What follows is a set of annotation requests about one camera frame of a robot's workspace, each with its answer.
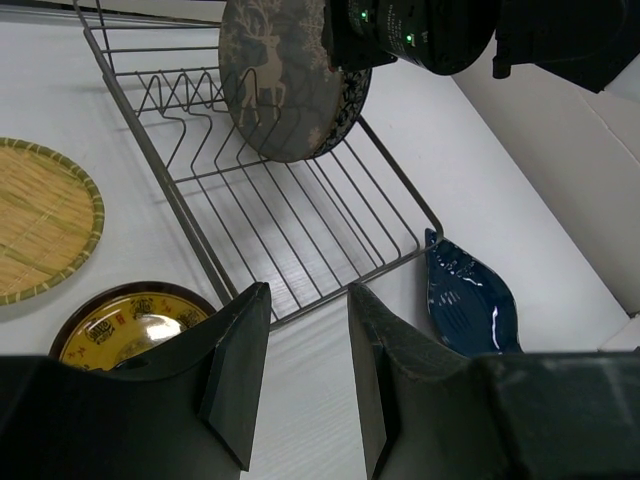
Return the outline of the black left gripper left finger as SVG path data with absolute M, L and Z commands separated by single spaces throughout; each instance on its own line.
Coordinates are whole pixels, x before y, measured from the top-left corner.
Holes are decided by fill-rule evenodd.
M 270 329 L 257 282 L 109 370 L 1 360 L 5 479 L 236 479 L 250 466 Z

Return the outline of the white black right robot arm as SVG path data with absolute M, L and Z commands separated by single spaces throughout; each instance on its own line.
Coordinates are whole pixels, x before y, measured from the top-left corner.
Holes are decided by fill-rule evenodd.
M 531 64 L 594 93 L 639 57 L 636 1 L 327 1 L 321 42 L 346 72 L 403 59 L 453 76 L 496 44 L 492 75 Z

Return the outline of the round woven bamboo tray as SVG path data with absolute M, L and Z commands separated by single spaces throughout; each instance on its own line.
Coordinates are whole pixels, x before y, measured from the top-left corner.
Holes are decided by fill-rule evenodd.
M 105 223 L 97 184 L 49 147 L 1 139 L 1 304 L 51 290 L 95 251 Z

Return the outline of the dark blue leaf plate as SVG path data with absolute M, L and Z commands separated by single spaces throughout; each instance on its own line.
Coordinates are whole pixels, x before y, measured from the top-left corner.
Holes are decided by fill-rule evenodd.
M 427 311 L 441 342 L 465 357 L 520 353 L 517 305 L 504 280 L 432 229 L 425 241 Z

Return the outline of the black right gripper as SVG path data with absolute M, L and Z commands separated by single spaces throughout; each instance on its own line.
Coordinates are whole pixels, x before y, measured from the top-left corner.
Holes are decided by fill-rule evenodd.
M 496 1 L 327 1 L 322 46 L 329 65 L 345 72 L 403 59 L 451 76 L 479 58 L 497 23 Z

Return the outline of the yellow plate brown rim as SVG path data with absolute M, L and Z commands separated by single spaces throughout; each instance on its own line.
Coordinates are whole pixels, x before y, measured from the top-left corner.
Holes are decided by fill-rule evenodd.
M 49 355 L 81 370 L 111 370 L 216 313 L 199 294 L 162 281 L 108 289 L 80 306 L 56 335 Z

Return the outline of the blue floral white plate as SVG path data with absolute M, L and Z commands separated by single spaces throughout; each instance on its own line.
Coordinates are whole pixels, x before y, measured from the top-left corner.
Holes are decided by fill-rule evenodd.
M 340 96 L 334 121 L 328 132 L 315 141 L 310 158 L 322 156 L 339 145 L 354 127 L 369 93 L 372 70 L 340 73 Z

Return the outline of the grey deer pattern plate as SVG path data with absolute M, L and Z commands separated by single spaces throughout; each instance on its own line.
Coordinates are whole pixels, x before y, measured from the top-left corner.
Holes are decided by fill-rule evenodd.
M 227 2 L 218 61 L 224 100 L 246 142 L 288 163 L 318 156 L 337 127 L 345 79 L 321 44 L 324 2 Z

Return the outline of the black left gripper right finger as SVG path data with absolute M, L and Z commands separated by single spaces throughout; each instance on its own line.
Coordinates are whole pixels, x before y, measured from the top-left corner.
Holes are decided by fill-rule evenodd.
M 463 357 L 348 289 L 370 479 L 635 479 L 639 356 Z

